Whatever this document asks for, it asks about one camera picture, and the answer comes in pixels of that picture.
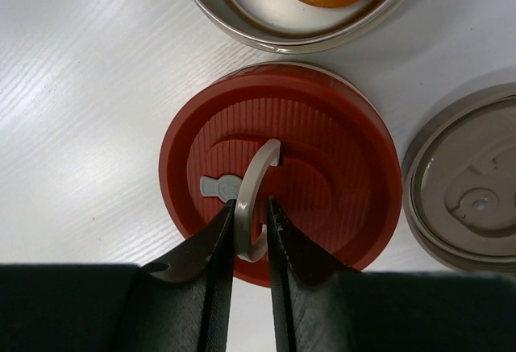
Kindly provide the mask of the red round lid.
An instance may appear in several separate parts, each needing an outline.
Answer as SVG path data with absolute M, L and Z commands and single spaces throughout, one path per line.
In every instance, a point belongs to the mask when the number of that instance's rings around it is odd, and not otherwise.
M 386 248 L 402 205 L 388 127 L 350 82 L 301 63 L 255 64 L 194 95 L 167 129 L 160 190 L 175 226 L 196 234 L 219 212 L 216 190 L 243 177 L 270 139 L 281 160 L 256 198 L 252 236 L 275 199 L 290 221 L 340 261 L 362 270 Z

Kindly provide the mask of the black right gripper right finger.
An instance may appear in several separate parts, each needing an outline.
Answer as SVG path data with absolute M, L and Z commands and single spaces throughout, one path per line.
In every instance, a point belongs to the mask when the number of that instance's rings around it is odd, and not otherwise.
M 298 229 L 273 198 L 267 202 L 267 240 L 277 350 L 353 350 L 340 284 L 358 271 Z

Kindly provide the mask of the grey round lid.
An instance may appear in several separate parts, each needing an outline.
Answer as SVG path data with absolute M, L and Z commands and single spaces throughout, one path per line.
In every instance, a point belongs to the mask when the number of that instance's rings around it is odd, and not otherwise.
M 461 271 L 515 274 L 515 85 L 470 93 L 416 134 L 402 162 L 413 236 Z

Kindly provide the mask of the red-based metal lunch tin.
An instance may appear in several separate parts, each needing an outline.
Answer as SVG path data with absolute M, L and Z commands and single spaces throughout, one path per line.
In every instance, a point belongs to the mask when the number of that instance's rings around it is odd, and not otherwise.
M 374 107 L 374 103 L 371 102 L 371 100 L 369 99 L 369 97 L 367 97 L 363 91 L 361 89 L 359 89 L 352 81 L 350 81 L 345 75 L 343 74 L 340 74 L 340 73 L 337 73 L 335 70 L 333 69 L 330 69 L 330 68 L 325 68 L 321 65 L 318 65 L 318 64 L 314 64 L 314 63 L 310 63 L 310 62 L 305 62 L 305 61 L 293 61 L 293 60 L 287 60 L 287 61 L 284 61 L 284 60 L 277 60 L 277 61 L 272 61 L 272 62 L 263 62 L 263 63 L 257 63 L 257 64 L 251 64 L 249 66 L 246 66 L 246 67 L 243 67 L 243 68 L 239 68 L 239 69 L 236 69 L 235 71 L 232 71 L 232 72 L 229 72 L 228 74 L 224 75 L 223 78 L 230 78 L 230 77 L 233 77 L 235 76 L 237 73 L 241 73 L 241 72 L 250 72 L 252 71 L 254 68 L 259 68 L 259 67 L 265 67 L 265 66 L 273 66 L 273 65 L 281 65 L 281 66 L 296 66 L 296 67 L 301 67 L 301 68 L 308 68 L 310 70 L 313 70 L 313 71 L 316 71 L 316 72 L 320 72 L 320 73 L 323 73 L 323 74 L 326 74 L 328 75 L 329 77 L 333 77 L 334 79 L 336 79 L 337 81 L 341 81 L 342 83 L 344 83 L 346 86 L 348 86 L 349 88 L 355 90 L 371 107 Z

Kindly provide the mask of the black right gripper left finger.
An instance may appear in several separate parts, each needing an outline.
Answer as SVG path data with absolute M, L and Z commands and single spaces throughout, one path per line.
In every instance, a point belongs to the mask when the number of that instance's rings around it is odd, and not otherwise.
M 235 201 L 181 245 L 144 265 L 142 351 L 224 351 L 235 267 Z

